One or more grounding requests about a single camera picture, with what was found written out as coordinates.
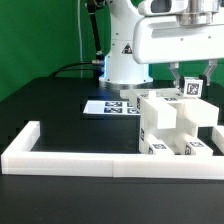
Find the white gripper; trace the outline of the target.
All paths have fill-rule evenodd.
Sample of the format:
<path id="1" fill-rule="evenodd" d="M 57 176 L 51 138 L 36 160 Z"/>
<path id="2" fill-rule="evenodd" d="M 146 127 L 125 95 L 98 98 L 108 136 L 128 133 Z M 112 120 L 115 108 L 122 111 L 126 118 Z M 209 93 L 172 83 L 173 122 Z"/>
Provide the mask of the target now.
<path id="1" fill-rule="evenodd" d="M 139 64 L 170 63 L 177 88 L 184 81 L 178 62 L 209 59 L 200 75 L 209 86 L 217 59 L 224 58 L 224 12 L 215 14 L 211 24 L 200 26 L 180 26 L 175 16 L 145 17 L 135 26 L 132 51 Z"/>

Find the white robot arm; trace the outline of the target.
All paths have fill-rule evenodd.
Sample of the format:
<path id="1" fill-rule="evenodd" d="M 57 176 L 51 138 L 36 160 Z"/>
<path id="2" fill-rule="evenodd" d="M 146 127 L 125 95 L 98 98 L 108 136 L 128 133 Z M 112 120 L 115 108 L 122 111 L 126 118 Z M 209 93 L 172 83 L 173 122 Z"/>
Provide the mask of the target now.
<path id="1" fill-rule="evenodd" d="M 108 7 L 110 50 L 102 52 L 96 11 Z M 96 56 L 104 63 L 97 75 L 108 88 L 144 86 L 153 81 L 152 64 L 167 63 L 178 77 L 181 62 L 206 60 L 201 75 L 206 82 L 224 58 L 224 4 L 222 0 L 89 0 Z"/>

